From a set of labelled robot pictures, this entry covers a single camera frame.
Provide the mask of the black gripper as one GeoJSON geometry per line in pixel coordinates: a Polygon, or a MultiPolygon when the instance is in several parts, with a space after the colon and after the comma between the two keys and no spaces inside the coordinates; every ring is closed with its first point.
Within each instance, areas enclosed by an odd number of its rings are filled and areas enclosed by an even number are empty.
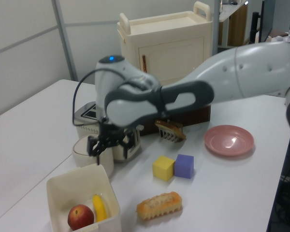
{"type": "Polygon", "coordinates": [[[129,154],[140,145],[138,130],[123,129],[103,118],[99,122],[99,137],[87,138],[87,153],[90,157],[96,157],[96,163],[100,165],[100,154],[106,146],[117,145],[123,147],[123,157],[128,159],[129,154]]]}

